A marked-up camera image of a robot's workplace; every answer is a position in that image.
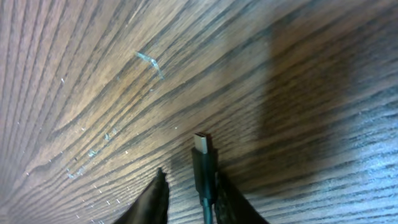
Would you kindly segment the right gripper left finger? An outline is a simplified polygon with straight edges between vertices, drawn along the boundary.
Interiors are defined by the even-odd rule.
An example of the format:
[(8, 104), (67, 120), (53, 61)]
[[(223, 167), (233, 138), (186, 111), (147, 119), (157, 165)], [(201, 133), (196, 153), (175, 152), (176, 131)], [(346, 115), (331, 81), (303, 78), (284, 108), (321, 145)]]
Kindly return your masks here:
[(136, 201), (113, 224), (167, 224), (170, 189), (161, 167)]

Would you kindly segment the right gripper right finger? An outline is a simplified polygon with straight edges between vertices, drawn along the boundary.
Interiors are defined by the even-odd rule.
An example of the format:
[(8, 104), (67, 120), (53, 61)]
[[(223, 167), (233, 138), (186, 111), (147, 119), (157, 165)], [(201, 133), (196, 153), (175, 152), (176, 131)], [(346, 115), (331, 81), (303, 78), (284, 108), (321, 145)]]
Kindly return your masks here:
[(219, 172), (217, 179), (218, 198), (215, 202), (217, 224), (269, 224), (226, 174)]

